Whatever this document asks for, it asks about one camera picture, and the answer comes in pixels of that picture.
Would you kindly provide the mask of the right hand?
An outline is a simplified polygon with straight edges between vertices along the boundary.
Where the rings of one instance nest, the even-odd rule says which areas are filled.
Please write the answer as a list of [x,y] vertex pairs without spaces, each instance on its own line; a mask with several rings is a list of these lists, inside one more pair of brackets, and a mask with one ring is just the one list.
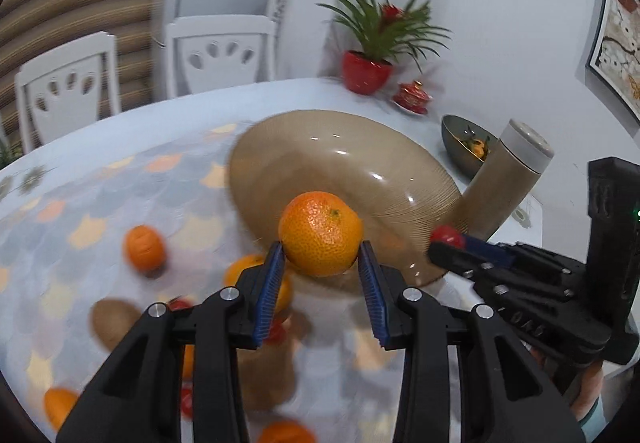
[[603,387],[602,359],[596,359],[588,367],[575,368],[556,362],[555,359],[534,347],[529,347],[529,352],[558,387],[575,418],[578,421],[586,418],[596,405]]

